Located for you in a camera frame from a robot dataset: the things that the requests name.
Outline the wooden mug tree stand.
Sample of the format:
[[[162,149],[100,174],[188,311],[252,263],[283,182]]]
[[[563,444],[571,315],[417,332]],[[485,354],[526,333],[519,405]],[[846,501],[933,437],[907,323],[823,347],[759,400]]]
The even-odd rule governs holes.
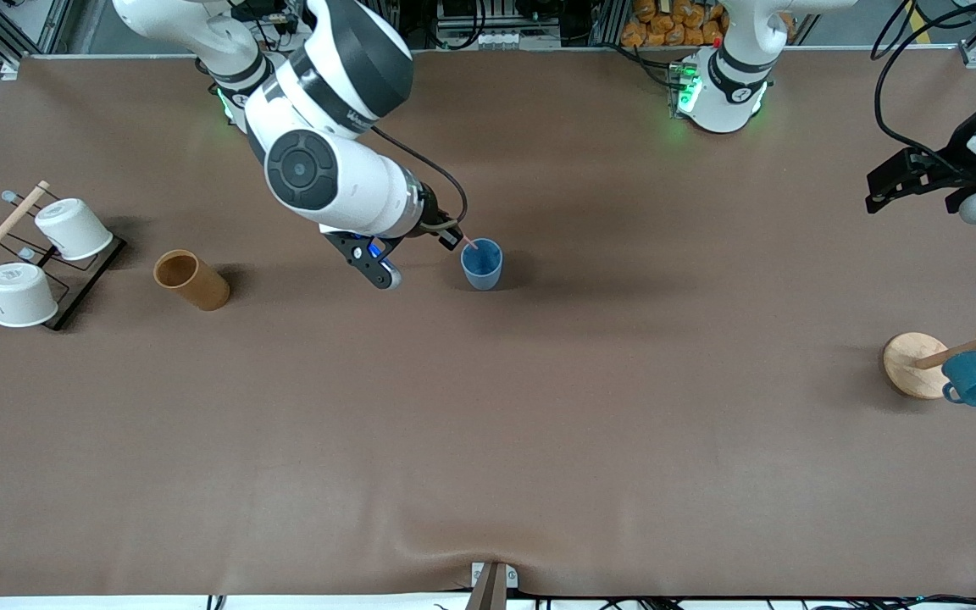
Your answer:
[[[949,382],[942,364],[964,352],[976,351],[972,340],[949,347],[937,337],[922,332],[892,336],[880,351],[880,370],[888,385],[903,397],[941,399]]]

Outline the brown table mat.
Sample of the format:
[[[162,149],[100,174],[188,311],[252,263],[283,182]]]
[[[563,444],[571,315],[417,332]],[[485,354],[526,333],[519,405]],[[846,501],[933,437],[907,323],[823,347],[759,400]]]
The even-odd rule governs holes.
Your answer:
[[[976,408],[895,394],[972,339],[976,225],[865,212],[894,153],[864,52],[789,52],[729,136],[603,52],[417,57],[384,131],[505,252],[430,238],[381,291],[275,201],[190,59],[28,59],[4,190],[128,244],[65,332],[0,327],[0,596],[450,590],[976,597]],[[185,248],[204,312],[153,278]]]

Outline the brown paper cup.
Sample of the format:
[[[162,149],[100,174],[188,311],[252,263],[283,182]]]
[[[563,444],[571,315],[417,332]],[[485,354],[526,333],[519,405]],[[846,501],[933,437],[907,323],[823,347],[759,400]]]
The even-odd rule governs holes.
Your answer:
[[[229,282],[185,248],[160,256],[152,267],[152,277],[162,288],[178,294],[204,312],[223,308],[231,297]]]

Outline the white smiley paper cup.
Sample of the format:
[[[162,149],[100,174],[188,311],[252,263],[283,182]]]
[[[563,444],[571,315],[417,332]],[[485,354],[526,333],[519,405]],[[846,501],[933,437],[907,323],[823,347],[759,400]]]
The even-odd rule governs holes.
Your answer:
[[[57,248],[59,257],[70,262],[92,258],[114,239],[81,198],[61,198],[47,205],[37,213],[35,224]]]
[[[0,265],[0,325],[35,327],[58,313],[44,270],[31,263]]]

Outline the orange packaged snacks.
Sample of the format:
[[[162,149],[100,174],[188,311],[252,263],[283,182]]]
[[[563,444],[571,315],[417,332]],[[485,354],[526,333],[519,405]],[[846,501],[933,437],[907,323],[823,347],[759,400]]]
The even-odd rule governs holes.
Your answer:
[[[629,0],[621,47],[717,46],[729,29],[717,0]]]

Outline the blue plastic cup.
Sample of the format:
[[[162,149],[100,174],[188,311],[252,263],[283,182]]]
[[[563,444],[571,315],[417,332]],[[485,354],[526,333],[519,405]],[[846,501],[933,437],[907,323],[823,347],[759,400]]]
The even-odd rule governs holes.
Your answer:
[[[475,239],[479,250],[461,251],[460,263],[466,280],[478,291],[491,291],[496,288],[502,275],[504,253],[496,241],[489,238]]]

